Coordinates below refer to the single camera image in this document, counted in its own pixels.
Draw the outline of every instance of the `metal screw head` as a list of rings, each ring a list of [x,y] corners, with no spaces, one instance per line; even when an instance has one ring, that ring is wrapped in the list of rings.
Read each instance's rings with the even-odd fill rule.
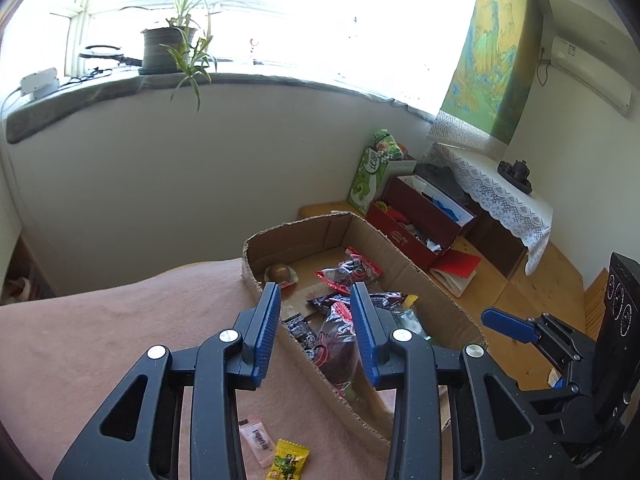
[[[220,341],[224,343],[231,343],[238,339],[239,336],[240,334],[233,329],[223,330],[220,332]]]
[[[166,354],[166,348],[162,345],[152,346],[149,350],[146,351],[146,356],[149,359],[159,359],[164,354]]]
[[[394,330],[392,335],[396,341],[409,341],[409,339],[412,338],[411,332],[409,330],[405,330],[404,328]]]
[[[465,348],[465,352],[469,357],[482,357],[484,349],[479,345],[469,345]]]

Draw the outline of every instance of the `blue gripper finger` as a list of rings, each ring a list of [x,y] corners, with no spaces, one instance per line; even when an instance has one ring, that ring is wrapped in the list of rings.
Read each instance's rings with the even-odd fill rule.
[[[486,309],[480,316],[485,327],[500,332],[521,343],[537,343],[540,336],[533,323],[512,316],[494,306]]]

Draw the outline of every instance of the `white lace tablecloth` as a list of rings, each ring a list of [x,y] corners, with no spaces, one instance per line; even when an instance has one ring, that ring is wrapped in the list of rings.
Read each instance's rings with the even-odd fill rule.
[[[529,256],[525,273],[529,276],[536,270],[549,242],[553,208],[535,191],[526,195],[513,187],[498,174],[498,164],[479,153],[436,144],[430,162],[449,166],[460,187],[522,240]]]

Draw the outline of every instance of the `red box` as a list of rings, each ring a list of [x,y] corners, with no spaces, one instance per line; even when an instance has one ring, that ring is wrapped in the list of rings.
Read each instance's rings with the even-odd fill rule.
[[[450,208],[460,220],[456,222],[422,195],[439,200]],[[442,250],[436,254],[417,240],[404,226],[393,220],[375,203],[367,211],[367,221],[382,231],[416,266],[427,270],[442,256],[471,226],[475,216],[457,204],[437,187],[417,175],[393,177],[386,188],[384,202],[404,214],[411,223],[431,240],[440,244]]]

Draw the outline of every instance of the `candy wrapper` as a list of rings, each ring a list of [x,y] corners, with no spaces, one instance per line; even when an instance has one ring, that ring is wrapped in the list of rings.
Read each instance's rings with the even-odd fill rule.
[[[308,447],[281,438],[266,480],[300,480],[300,472],[308,456]]]
[[[442,250],[440,244],[431,240],[426,234],[418,230],[413,224],[405,225],[404,228],[411,233],[416,240],[423,243],[432,253],[439,253]]]
[[[318,270],[316,275],[327,285],[343,294],[349,294],[349,287],[356,282],[370,282],[382,274],[382,270],[367,260],[355,249],[346,249],[348,260],[340,262],[335,269]]]
[[[342,392],[353,379],[358,365],[351,311],[342,301],[332,304],[318,333],[318,341],[315,363],[326,379]]]
[[[431,336],[427,335],[424,331],[420,321],[412,309],[409,308],[400,312],[392,312],[391,314],[396,320],[396,325],[398,325],[398,327],[410,330],[411,332],[425,338],[427,341],[431,340]]]
[[[371,298],[371,303],[373,306],[378,308],[384,308],[385,310],[393,310],[400,309],[401,305],[408,298],[406,294],[402,294],[400,292],[372,292],[369,297]],[[329,294],[327,296],[320,296],[319,298],[313,298],[312,300],[307,300],[306,302],[312,306],[317,308],[320,312],[327,315],[331,310],[332,304],[336,301],[341,301],[346,303],[349,307],[351,307],[350,297],[341,294],[340,292],[336,294]]]
[[[264,424],[257,418],[249,418],[239,422],[240,434],[247,442],[260,467],[268,467],[273,463],[275,446],[273,440],[264,429]]]
[[[318,338],[316,333],[311,330],[309,323],[306,322],[305,317],[302,314],[296,314],[283,320],[282,324],[287,327],[289,333],[300,343],[309,359],[314,359],[316,357]]]

